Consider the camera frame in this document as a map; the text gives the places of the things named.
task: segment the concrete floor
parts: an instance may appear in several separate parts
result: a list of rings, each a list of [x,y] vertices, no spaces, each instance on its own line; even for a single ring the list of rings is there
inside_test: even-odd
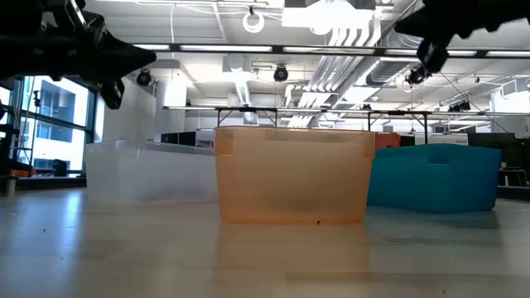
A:
[[[369,209],[355,226],[219,223],[212,203],[83,190],[0,200],[0,297],[528,297],[530,204]]]

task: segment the teal plastic container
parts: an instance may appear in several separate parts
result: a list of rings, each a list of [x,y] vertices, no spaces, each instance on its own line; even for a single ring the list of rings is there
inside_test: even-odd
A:
[[[491,210],[501,151],[433,144],[376,151],[368,205],[429,213]]]

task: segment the white ceiling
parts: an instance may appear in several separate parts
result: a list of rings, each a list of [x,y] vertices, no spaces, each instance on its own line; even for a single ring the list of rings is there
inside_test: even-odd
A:
[[[411,0],[395,0],[396,9],[386,16],[395,17]],[[270,2],[273,9],[269,12],[280,13],[282,0]],[[117,38],[132,43],[171,42],[170,13],[173,6],[145,6],[134,2],[100,2],[88,0],[85,8],[104,15],[108,29]],[[196,7],[213,12],[212,7]],[[245,12],[244,7],[220,7],[220,12]],[[264,29],[249,33],[242,26],[243,14],[220,15],[220,25],[214,14],[195,12],[184,7],[175,7],[173,11],[174,42],[177,43],[231,43],[231,44],[278,44],[278,45],[324,45],[325,37],[317,36],[308,29],[285,28],[281,22],[266,18]],[[502,48],[527,49],[530,41],[530,26],[526,21],[513,22],[501,26],[498,32],[489,34],[485,30],[475,32],[470,39],[455,37],[450,47],[455,48]],[[235,91],[234,85],[219,79],[223,55],[211,54],[165,54],[159,59],[175,59],[181,68],[195,81],[195,87],[189,89],[192,99],[226,98]],[[249,83],[251,93],[284,94],[287,84],[275,84],[272,74],[277,64],[287,65],[289,79],[309,80],[320,61],[319,56],[303,55],[251,55],[258,63],[259,81]],[[447,74],[460,92],[478,86],[475,74],[483,75],[481,82],[488,82],[505,74],[530,75],[530,60],[449,60],[442,73]],[[426,84],[414,89],[412,93],[402,90],[402,78],[398,78],[395,89],[382,89],[376,95],[380,103],[387,108],[405,108],[412,100],[421,104],[420,108],[432,107],[444,99],[456,96],[459,91],[450,86],[440,76],[430,78]],[[487,106],[487,94],[473,97],[481,107]]]

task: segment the ceiling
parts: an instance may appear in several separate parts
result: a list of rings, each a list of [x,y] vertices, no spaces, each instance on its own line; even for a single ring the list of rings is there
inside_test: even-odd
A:
[[[382,28],[390,26],[394,18],[405,9],[411,0],[394,0],[394,9],[382,16]],[[270,8],[259,11],[280,14],[283,1],[269,1]],[[131,43],[228,43],[263,45],[325,45],[330,35],[318,36],[306,28],[283,27],[282,22],[265,17],[265,27],[259,33],[245,31],[242,26],[246,7],[219,7],[219,20],[212,7],[186,7],[172,5],[138,5],[134,2],[102,2],[87,0],[87,11],[102,14],[108,29],[117,38]],[[171,10],[173,10],[173,37],[171,37]],[[452,48],[479,49],[528,49],[530,26],[525,22],[512,22],[501,26],[499,31],[490,34],[485,30],[476,31],[469,39],[455,37]],[[188,98],[193,103],[208,103],[212,99],[227,98],[235,92],[233,83],[220,78],[223,55],[221,54],[160,54],[159,60],[178,60],[180,69],[186,73],[193,84],[188,89]],[[307,83],[311,80],[320,56],[308,55],[250,55],[253,68],[258,69],[258,79],[248,83],[251,94],[284,95],[287,83],[275,83],[272,75],[276,65],[285,65],[289,70],[289,82]],[[378,100],[373,103],[381,109],[435,108],[445,99],[455,97],[460,92],[476,90],[472,100],[480,108],[487,108],[489,92],[497,88],[477,88],[488,82],[499,82],[506,75],[529,75],[530,60],[449,60],[441,72],[446,77],[435,75],[425,84],[410,89],[403,83],[404,75],[389,83],[390,87],[378,91]],[[153,70],[159,79],[171,77],[171,70]]]

